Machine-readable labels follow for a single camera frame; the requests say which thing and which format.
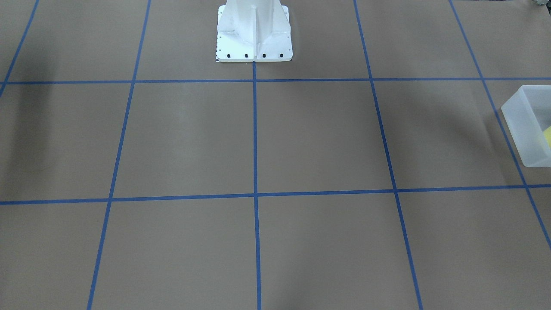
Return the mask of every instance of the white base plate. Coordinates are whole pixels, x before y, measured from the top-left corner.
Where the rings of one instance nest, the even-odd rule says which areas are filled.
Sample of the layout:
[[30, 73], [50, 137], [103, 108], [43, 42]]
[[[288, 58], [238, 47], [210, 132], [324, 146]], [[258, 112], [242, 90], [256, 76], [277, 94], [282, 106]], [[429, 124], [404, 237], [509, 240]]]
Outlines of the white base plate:
[[[218, 21], [226, 6], [218, 8]], [[287, 20], [289, 20], [289, 8], [282, 6]], [[218, 33], [216, 41], [216, 61], [218, 62], [276, 62], [290, 61], [293, 59], [293, 44], [291, 34], [274, 34], [258, 48], [242, 41], [237, 35]]]

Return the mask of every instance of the plastic container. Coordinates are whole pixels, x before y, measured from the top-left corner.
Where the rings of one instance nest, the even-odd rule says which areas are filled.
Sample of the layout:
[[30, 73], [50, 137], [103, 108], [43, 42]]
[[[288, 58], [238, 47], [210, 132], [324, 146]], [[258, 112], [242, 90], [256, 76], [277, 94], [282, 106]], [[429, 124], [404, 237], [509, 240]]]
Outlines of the plastic container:
[[543, 131], [551, 126], [551, 86], [523, 85], [501, 107], [522, 163], [551, 167], [551, 147]]

